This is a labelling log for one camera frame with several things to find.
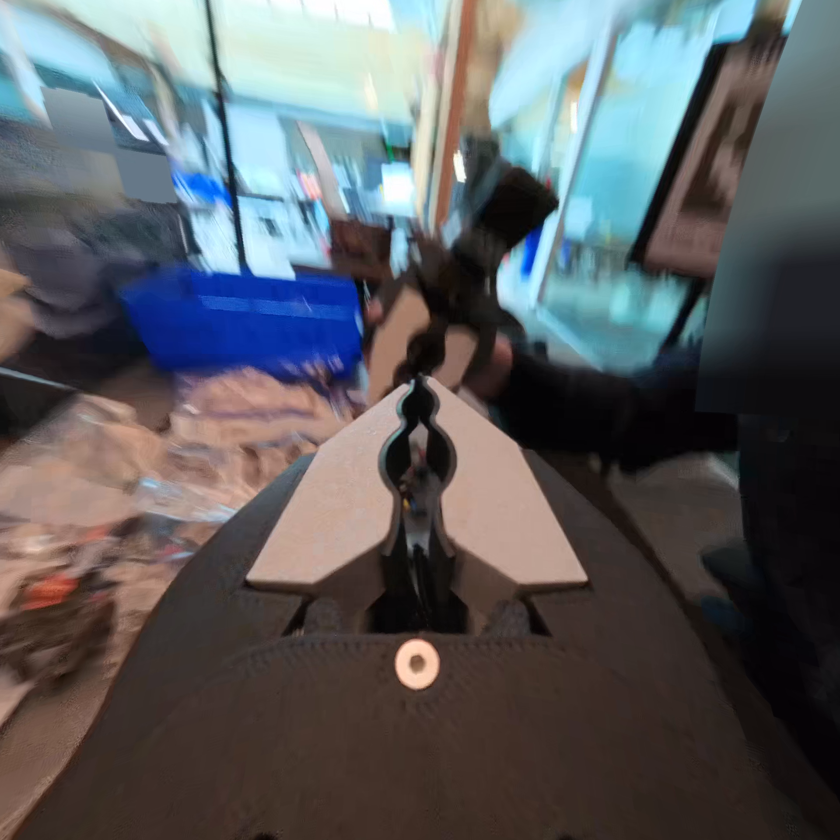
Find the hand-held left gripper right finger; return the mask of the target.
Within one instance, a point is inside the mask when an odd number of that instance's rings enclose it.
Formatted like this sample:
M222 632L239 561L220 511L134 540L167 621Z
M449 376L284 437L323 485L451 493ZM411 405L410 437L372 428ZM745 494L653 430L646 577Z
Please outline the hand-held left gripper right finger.
M522 449L432 378L434 423L455 457L440 493L444 537L454 551L452 592L472 628L501 602L588 585L589 577Z

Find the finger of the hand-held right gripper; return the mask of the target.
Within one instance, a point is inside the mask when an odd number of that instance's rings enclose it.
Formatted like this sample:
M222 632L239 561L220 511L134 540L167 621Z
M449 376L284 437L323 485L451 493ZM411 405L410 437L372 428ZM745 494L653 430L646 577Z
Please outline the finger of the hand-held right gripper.
M478 335L471 329L426 329L420 332L420 388L437 383L458 392L478 351Z
M378 403L394 386L397 368L407 359L412 339L425 331L431 315L421 293L412 286L389 292L388 305L382 303L383 318L373 327L366 354L366 402Z

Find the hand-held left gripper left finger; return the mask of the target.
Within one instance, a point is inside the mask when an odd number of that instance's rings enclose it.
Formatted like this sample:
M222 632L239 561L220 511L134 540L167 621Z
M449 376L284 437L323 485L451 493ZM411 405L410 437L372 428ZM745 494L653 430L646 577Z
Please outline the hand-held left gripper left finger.
M333 600L363 627L385 593L382 554L395 544L397 493L383 452L404 429L401 385L322 444L246 576L259 592Z

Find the multicolour lego assembly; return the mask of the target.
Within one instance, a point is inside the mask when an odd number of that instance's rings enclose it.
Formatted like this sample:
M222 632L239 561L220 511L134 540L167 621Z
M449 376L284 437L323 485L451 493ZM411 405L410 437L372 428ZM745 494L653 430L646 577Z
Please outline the multicolour lego assembly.
M397 489L406 550L411 555L415 550L429 550L442 485L428 463L425 444L410 441L409 455L409 466L399 479Z

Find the person's right forearm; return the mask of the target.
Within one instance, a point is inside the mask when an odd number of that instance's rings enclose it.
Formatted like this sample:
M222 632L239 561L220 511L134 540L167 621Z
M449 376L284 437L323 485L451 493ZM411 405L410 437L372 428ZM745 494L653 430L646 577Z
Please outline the person's right forearm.
M488 403L526 448L595 455L625 474L698 453L731 453L739 422L696 410L700 345L672 349L630 374L559 365L515 349Z

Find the large labelled bag of lego parts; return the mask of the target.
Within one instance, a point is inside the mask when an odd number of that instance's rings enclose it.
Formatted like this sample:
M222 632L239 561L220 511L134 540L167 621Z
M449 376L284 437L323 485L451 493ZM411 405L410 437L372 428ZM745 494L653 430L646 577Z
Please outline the large labelled bag of lego parts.
M321 445L364 410L355 391L324 381L285 382L244 367L183 376L169 418L169 439L233 451L306 442Z

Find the clear bag of black lego parts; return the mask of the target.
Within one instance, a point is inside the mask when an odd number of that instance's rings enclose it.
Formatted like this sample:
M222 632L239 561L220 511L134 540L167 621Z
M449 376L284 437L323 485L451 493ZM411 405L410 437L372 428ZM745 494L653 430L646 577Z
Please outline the clear bag of black lego parts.
M108 568L138 516L93 527L2 517L2 674L43 686L68 677L109 640L117 583Z

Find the person's right hand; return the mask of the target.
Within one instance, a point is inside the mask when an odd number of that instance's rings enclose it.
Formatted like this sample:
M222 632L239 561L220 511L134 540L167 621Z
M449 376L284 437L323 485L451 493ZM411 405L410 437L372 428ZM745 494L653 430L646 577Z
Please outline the person's right hand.
M495 402L505 390L515 361L509 337L497 333L492 350L477 351L462 380L465 388L478 401Z

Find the wooden pillar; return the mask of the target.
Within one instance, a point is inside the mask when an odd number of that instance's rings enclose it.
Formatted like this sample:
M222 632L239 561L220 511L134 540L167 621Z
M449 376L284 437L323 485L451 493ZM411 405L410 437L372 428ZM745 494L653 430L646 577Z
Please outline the wooden pillar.
M443 36L432 65L437 86L435 133L427 144L430 157L422 216L428 232L440 228L452 203L478 8L477 1L448 2Z

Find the blue plastic bin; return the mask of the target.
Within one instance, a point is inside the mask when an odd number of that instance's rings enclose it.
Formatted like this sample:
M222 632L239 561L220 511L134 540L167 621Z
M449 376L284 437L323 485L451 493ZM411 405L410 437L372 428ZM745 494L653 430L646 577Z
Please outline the blue plastic bin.
M168 266L119 299L153 363L176 373L253 367L285 379L323 368L340 378L362 361L363 319L352 279L292 279Z

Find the black window frame post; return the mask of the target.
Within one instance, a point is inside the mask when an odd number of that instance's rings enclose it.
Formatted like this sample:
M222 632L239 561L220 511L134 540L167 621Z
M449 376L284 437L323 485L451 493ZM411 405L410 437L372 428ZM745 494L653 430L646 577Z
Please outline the black window frame post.
M225 97L226 82L224 78L224 73L222 72L218 50L214 2L203 1L203 7L206 20L210 62L214 79L217 116L223 138L224 165L225 174L227 176L227 192L230 199L230 208L234 225L236 256L240 275L244 277L250 275L251 271L247 260L245 237L242 226L242 216L238 200L238 179L228 127L228 113Z

